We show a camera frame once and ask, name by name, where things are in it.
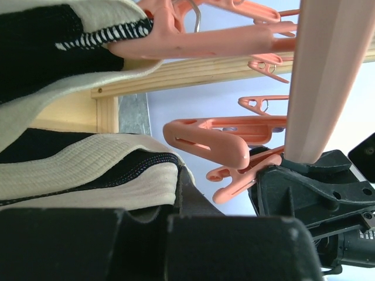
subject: black plastic object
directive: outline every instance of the black plastic object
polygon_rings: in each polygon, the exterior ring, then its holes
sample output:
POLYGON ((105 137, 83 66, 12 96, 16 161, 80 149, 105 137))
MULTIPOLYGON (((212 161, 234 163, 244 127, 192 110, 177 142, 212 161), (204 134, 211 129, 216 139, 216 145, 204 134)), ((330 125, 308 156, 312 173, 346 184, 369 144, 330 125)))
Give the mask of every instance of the black plastic object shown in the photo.
POLYGON ((375 232, 352 230, 317 242, 318 254, 327 268, 340 265, 375 268, 375 232))
POLYGON ((366 180, 375 183, 375 133, 353 148, 347 156, 366 180))
POLYGON ((260 216, 284 215, 301 220, 314 239, 366 229, 361 214, 375 210, 375 190, 359 182, 351 162, 339 150, 324 153, 305 175, 272 166, 257 174, 249 189, 260 216))
POLYGON ((0 280, 152 280, 170 208, 0 211, 0 280))
POLYGON ((294 218, 169 217, 168 281, 322 281, 320 266, 294 218))

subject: wooden slat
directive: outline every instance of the wooden slat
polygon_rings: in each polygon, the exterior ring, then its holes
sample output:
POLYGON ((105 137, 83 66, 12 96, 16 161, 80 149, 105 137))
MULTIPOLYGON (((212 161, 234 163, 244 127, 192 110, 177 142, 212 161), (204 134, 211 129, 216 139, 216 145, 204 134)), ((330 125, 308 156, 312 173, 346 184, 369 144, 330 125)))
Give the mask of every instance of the wooden slat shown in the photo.
MULTIPOLYGON (((290 57, 293 56, 293 53, 281 53, 280 55, 290 57)), ((249 57, 244 56, 191 59, 166 63, 146 77, 93 88, 91 94, 93 98, 115 97, 262 76, 247 67, 248 61, 249 57)), ((373 37, 364 61, 375 61, 375 37, 373 37)), ((275 74, 290 73, 291 71, 292 62, 289 61, 285 62, 283 66, 277 67, 275 74)))
POLYGON ((97 101, 90 90, 75 92, 48 105, 30 125, 61 132, 97 132, 97 101))
POLYGON ((315 163, 373 40, 375 1, 302 0, 298 27, 284 156, 315 163))
POLYGON ((118 97, 97 100, 98 133, 118 133, 118 97))

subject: pink plastic clothespin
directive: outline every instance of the pink plastic clothespin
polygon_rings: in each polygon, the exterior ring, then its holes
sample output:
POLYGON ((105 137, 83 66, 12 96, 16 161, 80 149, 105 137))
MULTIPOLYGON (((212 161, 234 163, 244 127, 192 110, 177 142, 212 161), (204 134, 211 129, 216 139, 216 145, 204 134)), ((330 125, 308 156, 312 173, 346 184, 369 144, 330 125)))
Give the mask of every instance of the pink plastic clothespin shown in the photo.
POLYGON ((285 128, 286 116, 235 116, 174 120, 163 128, 166 142, 174 148, 223 166, 245 169, 248 145, 270 141, 275 128, 285 128), (235 128, 233 131, 221 131, 235 128))
POLYGON ((210 181, 222 181, 222 179, 225 177, 232 177, 232 182, 227 187, 219 189, 214 193, 213 201, 217 204, 228 202, 233 197, 249 189, 255 184, 257 172, 270 165, 279 166, 281 162, 281 156, 279 155, 279 153, 275 153, 258 162, 255 166, 252 166, 245 172, 240 173, 240 171, 228 167, 220 167, 208 172, 206 178, 210 181))
POLYGON ((248 62, 249 68, 262 73, 266 76, 269 76, 275 80, 288 84, 289 81, 277 76, 274 74, 277 66, 281 66, 284 61, 291 61, 293 60, 292 57, 280 57, 277 54, 258 54, 252 55, 252 61, 248 62))
POLYGON ((176 0, 173 5, 182 20, 193 9, 191 1, 197 6, 207 4, 262 22, 278 23, 281 19, 276 10, 247 0, 176 0))
MULTIPOLYGON (((299 14, 299 9, 282 11, 282 12, 278 12, 278 14, 279 14, 280 20, 281 20, 282 18, 284 18, 286 16, 295 16, 295 15, 298 15, 299 14)), ((268 24, 268 23, 270 23, 270 21, 262 20, 262 19, 254 19, 254 24, 256 24, 256 25, 268 24)), ((295 34, 292 33, 292 31, 296 31, 296 30, 297 30, 297 24, 294 24, 293 26, 291 25, 291 30, 286 31, 286 32, 279 32, 279 34, 284 35, 286 37, 294 38, 295 34)))
POLYGON ((108 44, 109 51, 119 57, 127 59, 230 57, 289 52, 295 48, 295 39, 274 37, 274 33, 290 31, 292 22, 185 33, 183 18, 175 9, 175 5, 172 5, 171 0, 141 0, 137 4, 154 19, 153 29, 146 37, 108 44))
POLYGON ((243 108, 250 110, 259 115, 269 115, 262 110, 262 104, 264 101, 274 101, 274 100, 288 100, 289 95, 261 95, 253 97, 242 97, 238 99, 238 104, 243 108), (255 105, 250 105, 251 101, 255 101, 255 105))

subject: metal hanger hook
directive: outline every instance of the metal hanger hook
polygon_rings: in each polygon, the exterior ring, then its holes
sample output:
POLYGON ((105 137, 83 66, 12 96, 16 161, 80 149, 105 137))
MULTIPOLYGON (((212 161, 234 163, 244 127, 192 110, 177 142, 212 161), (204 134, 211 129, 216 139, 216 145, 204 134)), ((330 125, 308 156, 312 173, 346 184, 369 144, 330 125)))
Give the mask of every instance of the metal hanger hook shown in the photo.
MULTIPOLYGON (((181 0, 173 0, 172 3, 177 3, 181 0)), ((197 33, 199 32, 200 29, 200 22, 202 21, 202 14, 200 13, 200 9, 197 6, 197 4, 194 2, 194 0, 187 0, 191 6, 193 7, 193 11, 195 13, 195 27, 194 27, 194 32, 197 33)))
POLYGON ((265 100, 265 102, 267 103, 267 107, 265 108, 265 110, 263 110, 263 112, 266 112, 269 108, 268 100, 265 100))

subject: cream ribbed band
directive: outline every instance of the cream ribbed band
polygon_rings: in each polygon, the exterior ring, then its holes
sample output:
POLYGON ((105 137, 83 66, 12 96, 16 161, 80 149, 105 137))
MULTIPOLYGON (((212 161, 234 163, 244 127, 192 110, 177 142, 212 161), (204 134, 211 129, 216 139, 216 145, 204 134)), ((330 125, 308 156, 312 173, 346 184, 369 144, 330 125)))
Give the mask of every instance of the cream ribbed band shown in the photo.
MULTIPOLYGON (((85 32, 146 18, 142 9, 130 0, 0 0, 0 14, 58 4, 69 4, 76 11, 85 32)), ((161 64, 161 61, 153 61, 147 67, 136 70, 64 78, 32 95, 0 105, 0 152, 21 136, 43 108, 54 100, 73 92, 148 75, 161 64)))
MULTIPOLYGON (((47 159, 0 164, 0 200, 37 196, 81 186, 103 175, 136 149, 169 152, 146 135, 98 134, 47 159)), ((173 204, 178 169, 173 163, 149 167, 117 187, 37 198, 6 207, 123 207, 128 210, 173 204)))

